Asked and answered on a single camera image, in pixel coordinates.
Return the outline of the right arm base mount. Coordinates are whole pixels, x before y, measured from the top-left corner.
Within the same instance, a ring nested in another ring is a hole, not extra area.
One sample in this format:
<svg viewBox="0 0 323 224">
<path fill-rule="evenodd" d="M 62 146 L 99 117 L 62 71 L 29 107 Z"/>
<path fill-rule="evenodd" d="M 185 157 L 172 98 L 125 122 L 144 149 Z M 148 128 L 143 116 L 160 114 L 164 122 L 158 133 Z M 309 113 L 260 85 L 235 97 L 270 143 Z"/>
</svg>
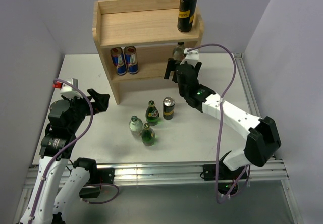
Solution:
<svg viewBox="0 0 323 224">
<path fill-rule="evenodd" d="M 230 188 L 233 186 L 235 180 L 244 170 L 244 167 L 240 167 L 235 171 L 229 170 L 225 165 L 220 164 L 219 166 L 219 176 L 218 176 L 218 191 L 225 195 Z M 205 181 L 214 181 L 216 178 L 216 165 L 215 164 L 205 164 L 202 166 L 202 172 L 200 177 Z M 234 185 L 231 194 L 236 194 L 239 190 L 238 184 Z"/>
</svg>

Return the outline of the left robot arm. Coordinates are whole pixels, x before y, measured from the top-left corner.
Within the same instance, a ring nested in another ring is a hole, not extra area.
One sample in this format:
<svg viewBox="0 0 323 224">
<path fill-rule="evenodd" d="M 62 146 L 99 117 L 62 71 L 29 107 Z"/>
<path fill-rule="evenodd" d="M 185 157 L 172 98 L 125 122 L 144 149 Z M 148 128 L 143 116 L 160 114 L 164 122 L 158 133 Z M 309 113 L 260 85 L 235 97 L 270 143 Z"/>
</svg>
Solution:
<svg viewBox="0 0 323 224">
<path fill-rule="evenodd" d="M 78 158 L 65 185 L 60 182 L 78 137 L 76 131 L 86 116 L 105 112 L 109 94 L 99 94 L 88 89 L 89 96 L 77 90 L 61 92 L 48 114 L 49 123 L 41 141 L 38 174 L 30 201 L 20 223 L 64 223 L 67 209 L 87 183 L 98 183 L 96 161 Z"/>
</svg>

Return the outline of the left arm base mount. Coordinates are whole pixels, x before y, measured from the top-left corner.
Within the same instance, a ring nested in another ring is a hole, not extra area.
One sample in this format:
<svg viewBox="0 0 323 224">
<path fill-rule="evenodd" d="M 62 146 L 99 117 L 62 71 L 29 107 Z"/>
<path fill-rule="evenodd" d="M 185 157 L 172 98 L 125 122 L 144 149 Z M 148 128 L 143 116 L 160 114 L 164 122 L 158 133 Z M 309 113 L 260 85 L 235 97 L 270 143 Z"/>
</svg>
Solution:
<svg viewBox="0 0 323 224">
<path fill-rule="evenodd" d="M 94 178 L 90 179 L 85 186 L 79 192 L 80 198 L 83 199 L 95 199 L 102 190 L 102 186 L 94 186 L 94 184 L 112 184 L 114 181 L 115 169 L 114 168 L 102 168 L 97 169 Z"/>
</svg>

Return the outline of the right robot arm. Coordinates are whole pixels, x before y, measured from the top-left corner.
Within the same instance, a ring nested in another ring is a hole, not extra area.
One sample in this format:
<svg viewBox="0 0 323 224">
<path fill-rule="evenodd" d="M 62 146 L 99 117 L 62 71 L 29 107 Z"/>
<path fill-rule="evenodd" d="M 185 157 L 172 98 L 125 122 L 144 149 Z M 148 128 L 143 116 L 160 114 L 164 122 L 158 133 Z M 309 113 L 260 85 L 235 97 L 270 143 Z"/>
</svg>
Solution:
<svg viewBox="0 0 323 224">
<path fill-rule="evenodd" d="M 214 90 L 198 81 L 201 62 L 191 65 L 169 58 L 165 79 L 172 77 L 178 84 L 180 96 L 186 103 L 201 113 L 215 117 L 239 133 L 246 144 L 222 157 L 218 167 L 221 177 L 230 178 L 237 169 L 252 164 L 263 167 L 281 147 L 281 140 L 275 121 L 270 117 L 251 115 L 225 101 Z"/>
</svg>

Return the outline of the black yellow Schweppes can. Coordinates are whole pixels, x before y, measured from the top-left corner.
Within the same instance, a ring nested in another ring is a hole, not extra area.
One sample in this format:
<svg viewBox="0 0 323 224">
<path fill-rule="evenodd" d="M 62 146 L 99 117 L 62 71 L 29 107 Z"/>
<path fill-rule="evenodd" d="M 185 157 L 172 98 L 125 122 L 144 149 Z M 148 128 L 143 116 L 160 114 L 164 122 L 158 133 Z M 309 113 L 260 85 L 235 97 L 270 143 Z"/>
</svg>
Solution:
<svg viewBox="0 0 323 224">
<path fill-rule="evenodd" d="M 177 28 L 180 32 L 191 31 L 197 0 L 180 0 Z"/>
</svg>

